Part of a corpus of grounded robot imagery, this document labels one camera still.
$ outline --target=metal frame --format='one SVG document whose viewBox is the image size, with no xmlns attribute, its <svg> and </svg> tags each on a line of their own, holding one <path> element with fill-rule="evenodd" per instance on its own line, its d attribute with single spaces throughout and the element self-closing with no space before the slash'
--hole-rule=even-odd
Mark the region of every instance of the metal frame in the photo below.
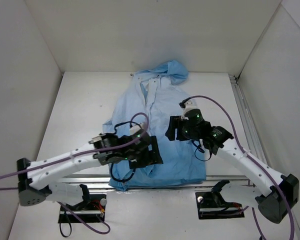
<svg viewBox="0 0 300 240">
<path fill-rule="evenodd" d="M 255 156 L 262 162 L 267 163 L 255 125 L 251 118 L 250 110 L 243 92 L 238 85 L 237 79 L 233 75 L 229 75 L 233 94 L 236 104 L 238 106 L 240 118 L 243 129 L 247 139 L 248 146 Z M 242 175 L 207 175 L 206 181 L 201 184 L 188 184 L 183 186 L 169 186 L 169 187 L 135 187 L 131 191 L 150 190 L 150 189 L 200 189 L 200 191 L 210 191 L 210 189 L 223 179 L 236 182 L 238 185 L 248 185 L 249 180 Z M 109 191 L 116 191 L 115 188 L 109 186 L 109 176 L 95 176 L 95 175 L 70 175 L 59 180 L 62 183 L 68 184 L 86 184 L 91 193 L 106 193 Z"/>
</svg>

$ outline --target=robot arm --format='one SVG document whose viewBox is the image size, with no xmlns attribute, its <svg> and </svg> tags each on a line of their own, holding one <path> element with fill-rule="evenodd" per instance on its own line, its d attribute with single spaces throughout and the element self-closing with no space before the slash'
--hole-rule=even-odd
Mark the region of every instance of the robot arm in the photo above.
<svg viewBox="0 0 300 240">
<path fill-rule="evenodd" d="M 40 167 L 49 163 L 68 159 L 51 166 L 38 168 L 18 175 L 19 201 L 22 206 L 32 206 L 45 200 L 63 202 L 80 208 L 90 202 L 90 194 L 86 185 L 71 185 L 58 182 L 62 177 L 88 168 L 96 168 L 120 161 L 129 161 L 130 169 L 144 168 L 152 164 L 162 164 L 158 143 L 155 136 L 149 136 L 144 125 L 133 126 L 131 136 L 118 137 L 114 133 L 100 134 L 91 141 L 68 153 L 42 160 L 29 161 L 26 158 L 17 161 L 18 171 Z M 136 138 L 134 144 L 115 149 Z M 98 149 L 112 148 L 113 150 L 98 152 Z"/>
<path fill-rule="evenodd" d="M 179 141 L 198 141 L 202 148 L 232 164 L 256 186 L 240 186 L 230 183 L 229 180 L 222 180 L 212 188 L 212 193 L 223 198 L 225 202 L 258 207 L 268 220 L 280 223 L 288 213 L 286 205 L 272 180 L 258 165 L 264 168 L 280 187 L 290 208 L 298 201 L 299 180 L 292 174 L 284 176 L 245 149 L 242 152 L 232 134 L 221 126 L 211 126 L 210 122 L 203 119 L 201 111 L 190 100 L 180 103 L 180 106 L 184 109 L 183 114 L 170 117 L 166 137 L 170 141 L 174 141 L 175 138 Z"/>
</svg>

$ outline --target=black cable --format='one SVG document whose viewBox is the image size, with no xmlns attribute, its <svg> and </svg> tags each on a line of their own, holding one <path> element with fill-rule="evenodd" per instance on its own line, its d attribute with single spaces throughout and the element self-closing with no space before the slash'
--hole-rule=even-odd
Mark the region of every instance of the black cable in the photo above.
<svg viewBox="0 0 300 240">
<path fill-rule="evenodd" d="M 114 163 L 112 163 L 112 164 L 111 164 L 111 167 L 110 167 L 110 176 L 111 176 L 111 178 L 112 178 L 113 180 L 115 180 L 116 182 L 123 183 L 123 184 L 126 183 L 126 182 L 128 182 L 129 180 L 131 180 L 132 177 L 135 175 L 135 172 L 136 172 L 136 169 L 134 168 L 134 169 L 132 170 L 131 175 L 130 175 L 127 179 L 118 179 L 118 178 L 116 178 L 116 177 L 114 176 L 114 174 L 113 174 L 113 168 L 114 168 Z"/>
<path fill-rule="evenodd" d="M 201 161 L 201 162 L 207 162 L 207 161 L 209 161 L 209 160 L 211 159 L 212 153 L 211 153 L 210 151 L 209 151 L 209 153 L 210 153 L 209 159 L 207 159 L 207 160 L 202 160 L 202 159 L 198 158 L 198 157 L 197 157 L 197 154 L 196 154 L 197 151 L 199 151 L 199 152 L 202 153 L 202 154 L 204 154 L 205 151 L 201 148 L 200 145 L 196 145 L 194 141 L 191 141 L 191 142 L 192 142 L 192 144 L 196 147 L 196 149 L 195 149 L 195 151 L 194 151 L 194 156 L 195 156 L 196 159 L 198 159 L 198 160 Z"/>
<path fill-rule="evenodd" d="M 202 198 L 199 202 L 198 202 L 198 212 L 200 211 L 200 206 L 201 206 L 201 204 L 204 202 L 204 198 Z"/>
<path fill-rule="evenodd" d="M 193 144 L 193 146 L 195 146 L 195 147 L 198 149 L 198 151 L 199 151 L 200 153 L 202 153 L 202 154 L 205 153 L 205 150 L 203 150 L 202 147 L 201 147 L 200 145 L 195 144 L 195 141 L 192 140 L 191 143 Z"/>
<path fill-rule="evenodd" d="M 60 230 L 60 234 L 61 234 L 62 237 L 68 238 L 68 237 L 70 237 L 70 235 L 72 234 L 72 226 L 71 226 L 71 221 L 70 221 L 70 219 L 69 219 L 69 217 L 68 217 L 68 214 L 67 214 L 67 210 L 65 210 L 65 209 L 63 208 L 63 211 L 64 211 L 64 213 L 63 213 L 63 215 L 62 215 L 62 219 L 65 218 L 66 221 L 67 221 L 67 223 L 69 224 L 69 227 L 70 227 L 70 233 L 69 233 L 68 236 L 64 234 L 64 232 L 62 231 L 62 228 L 61 228 L 61 222 L 59 223 L 59 230 Z"/>
<path fill-rule="evenodd" d="M 114 134 L 117 134 L 117 127 L 120 127 L 125 124 L 130 124 L 130 128 L 132 128 L 132 124 L 135 124 L 135 125 L 138 125 L 140 129 L 142 129 L 141 125 L 139 123 L 136 123 L 135 121 L 124 121 L 124 122 L 120 122 L 114 126 Z"/>
<path fill-rule="evenodd" d="M 117 127 L 120 127 L 120 126 L 125 125 L 125 124 L 130 124 L 130 128 L 132 128 L 132 124 L 135 124 L 135 125 L 139 126 L 140 129 L 142 129 L 141 125 L 139 123 L 136 123 L 135 121 L 124 121 L 124 122 L 120 122 L 120 123 L 118 123 L 114 126 L 114 134 L 117 134 Z M 131 175 L 127 179 L 118 179 L 113 174 L 113 168 L 114 168 L 114 164 L 111 164 L 111 167 L 110 167 L 111 178 L 114 181 L 119 182 L 119 183 L 123 183 L 123 184 L 128 182 L 130 179 L 132 179 L 132 177 L 135 175 L 135 172 L 136 172 L 136 169 L 134 168 L 132 170 Z"/>
</svg>

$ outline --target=screw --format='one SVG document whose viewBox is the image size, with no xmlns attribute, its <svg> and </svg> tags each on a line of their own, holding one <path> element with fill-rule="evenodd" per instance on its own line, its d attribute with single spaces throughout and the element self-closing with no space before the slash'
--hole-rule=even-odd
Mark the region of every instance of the screw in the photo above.
<svg viewBox="0 0 300 240">
<path fill-rule="evenodd" d="M 203 199 L 204 199 L 203 196 L 198 196 L 198 198 L 196 200 L 197 200 L 198 203 L 200 203 Z"/>
<path fill-rule="evenodd" d="M 107 199 L 105 199 L 105 198 L 102 198 L 101 200 L 100 200 L 100 204 L 101 204 L 101 206 L 105 206 L 105 205 L 107 205 Z"/>
</svg>

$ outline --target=light blue shirt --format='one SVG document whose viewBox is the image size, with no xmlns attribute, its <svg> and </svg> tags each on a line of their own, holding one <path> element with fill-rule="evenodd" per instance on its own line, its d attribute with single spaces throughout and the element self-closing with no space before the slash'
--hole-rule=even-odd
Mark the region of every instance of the light blue shirt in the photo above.
<svg viewBox="0 0 300 240">
<path fill-rule="evenodd" d="M 206 179 L 205 163 L 195 158 L 195 147 L 190 141 L 169 141 L 165 133 L 170 116 L 183 113 L 179 103 L 189 97 L 178 84 L 188 77 L 187 69 L 177 61 L 169 61 L 153 70 L 142 70 L 134 74 L 128 89 L 118 99 L 112 118 L 103 125 L 103 132 L 112 133 L 114 126 L 130 121 L 139 112 L 149 117 L 148 133 L 156 136 L 163 164 L 137 168 L 131 180 L 126 183 L 110 180 L 110 186 L 125 191 L 129 187 L 163 187 L 199 183 Z M 145 119 L 138 116 L 135 122 Z M 117 128 L 117 135 L 129 135 L 129 124 Z M 197 151 L 197 157 L 203 154 Z M 113 166 L 113 175 L 117 179 L 126 179 L 132 170 L 128 161 Z"/>
</svg>

